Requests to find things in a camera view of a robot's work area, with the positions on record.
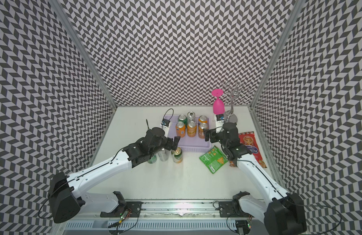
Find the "orange fanta can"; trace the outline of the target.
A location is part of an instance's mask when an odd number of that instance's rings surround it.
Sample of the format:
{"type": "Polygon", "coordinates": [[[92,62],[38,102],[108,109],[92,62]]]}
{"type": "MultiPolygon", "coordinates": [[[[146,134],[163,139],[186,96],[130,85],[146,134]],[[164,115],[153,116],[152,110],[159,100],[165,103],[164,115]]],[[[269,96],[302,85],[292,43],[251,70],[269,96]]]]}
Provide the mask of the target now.
{"type": "Polygon", "coordinates": [[[177,122],[176,124],[176,136],[181,138],[185,137],[186,135],[186,126],[182,121],[177,122]]]}
{"type": "Polygon", "coordinates": [[[208,124],[205,122],[201,122],[198,126],[198,136],[200,139],[205,138],[205,130],[208,130],[208,124]]]}
{"type": "Polygon", "coordinates": [[[202,124],[202,123],[208,124],[208,118],[207,118],[207,116],[205,116],[205,115],[199,116],[199,118],[198,118],[198,123],[199,123],[199,124],[202,124]]]}
{"type": "Polygon", "coordinates": [[[195,137],[197,134],[197,124],[194,121],[190,121],[187,124],[187,135],[191,138],[195,137]]]}

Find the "white monster can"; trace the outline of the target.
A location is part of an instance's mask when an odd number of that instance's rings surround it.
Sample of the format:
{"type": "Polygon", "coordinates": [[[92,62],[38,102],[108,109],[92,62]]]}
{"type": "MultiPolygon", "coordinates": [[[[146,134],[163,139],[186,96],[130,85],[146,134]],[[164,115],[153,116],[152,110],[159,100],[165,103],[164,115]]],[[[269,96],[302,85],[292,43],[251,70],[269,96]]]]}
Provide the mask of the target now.
{"type": "Polygon", "coordinates": [[[160,161],[166,162],[169,159],[169,151],[163,148],[157,153],[157,156],[160,161]]]}
{"type": "Polygon", "coordinates": [[[191,121],[195,121],[195,113],[192,111],[187,113],[187,123],[190,123],[191,121]]]}

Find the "green gold can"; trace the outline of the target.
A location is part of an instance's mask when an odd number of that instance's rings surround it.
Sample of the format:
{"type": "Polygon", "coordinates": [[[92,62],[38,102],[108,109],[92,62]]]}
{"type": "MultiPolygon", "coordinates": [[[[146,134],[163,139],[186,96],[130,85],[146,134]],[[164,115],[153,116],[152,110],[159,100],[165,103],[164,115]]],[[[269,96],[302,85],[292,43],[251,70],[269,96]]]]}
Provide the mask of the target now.
{"type": "Polygon", "coordinates": [[[172,158],[176,164],[179,164],[183,161],[183,151],[180,147],[178,147],[176,150],[172,150],[172,158]]]}

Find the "green Sprite can front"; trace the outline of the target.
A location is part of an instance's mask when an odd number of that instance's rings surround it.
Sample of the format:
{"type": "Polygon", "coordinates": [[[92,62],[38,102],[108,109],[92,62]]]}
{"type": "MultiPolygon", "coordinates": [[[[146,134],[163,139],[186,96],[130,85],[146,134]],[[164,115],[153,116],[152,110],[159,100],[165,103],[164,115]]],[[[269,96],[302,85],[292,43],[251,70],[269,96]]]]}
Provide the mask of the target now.
{"type": "Polygon", "coordinates": [[[149,163],[149,164],[154,164],[156,161],[157,161],[157,156],[154,155],[153,157],[151,157],[151,158],[147,161],[147,163],[149,163]]]}

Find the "green sprite can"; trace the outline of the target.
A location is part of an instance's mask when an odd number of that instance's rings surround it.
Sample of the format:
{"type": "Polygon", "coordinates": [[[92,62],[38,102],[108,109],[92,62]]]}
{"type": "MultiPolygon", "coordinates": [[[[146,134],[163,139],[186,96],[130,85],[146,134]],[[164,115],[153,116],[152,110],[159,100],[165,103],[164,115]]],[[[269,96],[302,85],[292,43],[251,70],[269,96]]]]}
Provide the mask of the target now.
{"type": "Polygon", "coordinates": [[[157,161],[157,156],[154,155],[153,157],[151,157],[151,158],[147,161],[147,163],[149,163],[149,164],[154,164],[156,161],[157,161]]]}
{"type": "Polygon", "coordinates": [[[178,121],[184,123],[185,126],[187,126],[187,116],[184,114],[181,114],[178,116],[178,121]]]}

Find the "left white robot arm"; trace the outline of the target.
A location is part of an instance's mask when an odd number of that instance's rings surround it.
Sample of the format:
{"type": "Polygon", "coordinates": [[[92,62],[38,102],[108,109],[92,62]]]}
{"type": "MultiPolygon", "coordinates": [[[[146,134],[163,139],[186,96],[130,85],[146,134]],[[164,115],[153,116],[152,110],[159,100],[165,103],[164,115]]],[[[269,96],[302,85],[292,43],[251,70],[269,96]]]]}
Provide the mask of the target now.
{"type": "Polygon", "coordinates": [[[147,162],[163,149],[176,150],[179,141],[179,136],[169,138],[163,129],[154,127],[147,130],[145,137],[97,165],[69,175],[63,172],[55,174],[48,192],[51,218],[60,224],[80,213],[99,212],[101,217],[122,216],[129,208],[121,192],[102,194],[88,191],[120,172],[147,162]]]}

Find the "lilac plastic basket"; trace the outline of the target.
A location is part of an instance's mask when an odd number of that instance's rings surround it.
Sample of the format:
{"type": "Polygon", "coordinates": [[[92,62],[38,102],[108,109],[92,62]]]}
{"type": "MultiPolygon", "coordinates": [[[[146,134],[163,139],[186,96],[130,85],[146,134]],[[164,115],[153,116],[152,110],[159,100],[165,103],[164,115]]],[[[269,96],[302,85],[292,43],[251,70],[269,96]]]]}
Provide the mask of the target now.
{"type": "MultiPolygon", "coordinates": [[[[176,137],[176,124],[178,122],[178,116],[166,115],[166,119],[170,120],[170,127],[168,131],[169,138],[176,137]]],[[[178,143],[178,147],[180,147],[185,152],[207,152],[212,148],[212,144],[210,142],[205,142],[204,139],[201,139],[196,135],[195,137],[189,137],[187,134],[185,137],[180,138],[178,143]]]]}

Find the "green snack packet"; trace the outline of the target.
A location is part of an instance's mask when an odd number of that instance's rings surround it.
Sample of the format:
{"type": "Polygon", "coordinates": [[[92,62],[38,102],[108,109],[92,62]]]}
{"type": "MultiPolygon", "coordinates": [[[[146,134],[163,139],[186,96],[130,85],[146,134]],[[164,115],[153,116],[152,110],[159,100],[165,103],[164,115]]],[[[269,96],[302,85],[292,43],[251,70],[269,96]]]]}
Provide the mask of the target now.
{"type": "Polygon", "coordinates": [[[228,162],[226,155],[216,146],[208,150],[204,155],[200,156],[199,159],[212,174],[215,174],[225,163],[228,162]]]}

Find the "red candy bag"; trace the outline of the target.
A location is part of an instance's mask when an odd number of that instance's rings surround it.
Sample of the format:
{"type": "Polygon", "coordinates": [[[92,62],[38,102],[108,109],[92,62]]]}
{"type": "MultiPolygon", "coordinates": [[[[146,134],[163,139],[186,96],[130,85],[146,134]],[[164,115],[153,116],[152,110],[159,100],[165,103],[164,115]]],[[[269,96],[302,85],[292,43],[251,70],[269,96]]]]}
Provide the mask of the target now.
{"type": "Polygon", "coordinates": [[[239,133],[238,135],[240,143],[245,145],[251,151],[257,162],[262,166],[262,168],[267,168],[267,165],[265,164],[265,161],[260,154],[254,132],[243,132],[239,133]]]}

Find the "green Sprite can back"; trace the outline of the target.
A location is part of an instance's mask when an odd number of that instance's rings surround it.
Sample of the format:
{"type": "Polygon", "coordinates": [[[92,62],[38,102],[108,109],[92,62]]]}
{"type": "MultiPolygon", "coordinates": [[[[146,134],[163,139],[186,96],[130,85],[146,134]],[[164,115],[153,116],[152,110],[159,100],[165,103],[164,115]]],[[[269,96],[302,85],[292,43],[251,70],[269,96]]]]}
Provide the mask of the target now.
{"type": "Polygon", "coordinates": [[[181,114],[178,116],[178,121],[184,123],[185,126],[187,126],[187,116],[184,114],[181,114]]]}

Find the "white Monster can back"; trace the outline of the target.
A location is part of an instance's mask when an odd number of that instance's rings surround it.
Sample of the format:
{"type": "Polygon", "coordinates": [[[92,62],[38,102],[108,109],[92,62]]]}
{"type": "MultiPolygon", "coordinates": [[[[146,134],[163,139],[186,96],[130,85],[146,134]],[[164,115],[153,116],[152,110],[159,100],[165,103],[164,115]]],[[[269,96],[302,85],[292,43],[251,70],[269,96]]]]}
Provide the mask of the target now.
{"type": "Polygon", "coordinates": [[[187,113],[187,123],[190,123],[191,121],[195,121],[195,113],[192,111],[187,113]]]}

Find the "pink plastic wine glass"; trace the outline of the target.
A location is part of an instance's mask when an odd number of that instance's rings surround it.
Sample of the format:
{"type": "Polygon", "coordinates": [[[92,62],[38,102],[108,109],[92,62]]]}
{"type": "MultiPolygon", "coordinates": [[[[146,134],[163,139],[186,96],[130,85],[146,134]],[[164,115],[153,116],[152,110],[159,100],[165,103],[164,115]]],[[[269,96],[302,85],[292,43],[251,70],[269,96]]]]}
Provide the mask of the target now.
{"type": "Polygon", "coordinates": [[[223,95],[224,91],[222,89],[214,89],[211,94],[216,98],[213,103],[213,112],[215,115],[221,115],[225,112],[225,105],[220,97],[223,95]]]}

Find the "chrome glass holder stand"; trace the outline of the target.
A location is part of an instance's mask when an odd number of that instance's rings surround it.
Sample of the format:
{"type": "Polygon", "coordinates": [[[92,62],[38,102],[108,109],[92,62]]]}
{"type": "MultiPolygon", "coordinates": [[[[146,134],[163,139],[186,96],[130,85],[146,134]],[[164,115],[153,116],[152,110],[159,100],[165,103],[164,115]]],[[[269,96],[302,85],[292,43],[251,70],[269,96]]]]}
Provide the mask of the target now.
{"type": "Polygon", "coordinates": [[[254,90],[246,87],[243,82],[233,85],[230,82],[223,83],[224,92],[222,98],[227,97],[230,109],[224,113],[225,122],[237,123],[238,118],[234,113],[235,105],[250,106],[254,90]]]}

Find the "black mounting plate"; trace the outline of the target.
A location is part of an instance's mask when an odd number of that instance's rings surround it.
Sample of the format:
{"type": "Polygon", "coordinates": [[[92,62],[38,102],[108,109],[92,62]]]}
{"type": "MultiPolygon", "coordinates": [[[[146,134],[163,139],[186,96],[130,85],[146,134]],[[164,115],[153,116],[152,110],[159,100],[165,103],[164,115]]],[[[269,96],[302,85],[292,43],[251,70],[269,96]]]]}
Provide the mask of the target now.
{"type": "Polygon", "coordinates": [[[239,204],[233,201],[219,201],[218,209],[220,217],[245,217],[246,214],[241,210],[239,204]]]}
{"type": "Polygon", "coordinates": [[[102,218],[121,218],[124,215],[130,215],[130,218],[138,218],[141,213],[143,202],[128,201],[125,204],[119,204],[112,212],[101,212],[102,218]]]}

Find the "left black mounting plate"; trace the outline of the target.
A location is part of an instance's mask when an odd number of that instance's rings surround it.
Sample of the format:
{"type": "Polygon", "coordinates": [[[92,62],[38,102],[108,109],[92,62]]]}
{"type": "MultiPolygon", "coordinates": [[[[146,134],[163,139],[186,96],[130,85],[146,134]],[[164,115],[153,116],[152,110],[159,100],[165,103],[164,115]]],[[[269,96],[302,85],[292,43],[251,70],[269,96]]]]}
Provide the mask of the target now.
{"type": "Polygon", "coordinates": [[[128,201],[125,204],[119,204],[112,212],[101,212],[102,218],[121,218],[124,215],[130,215],[130,218],[138,218],[141,213],[143,202],[128,201]]]}

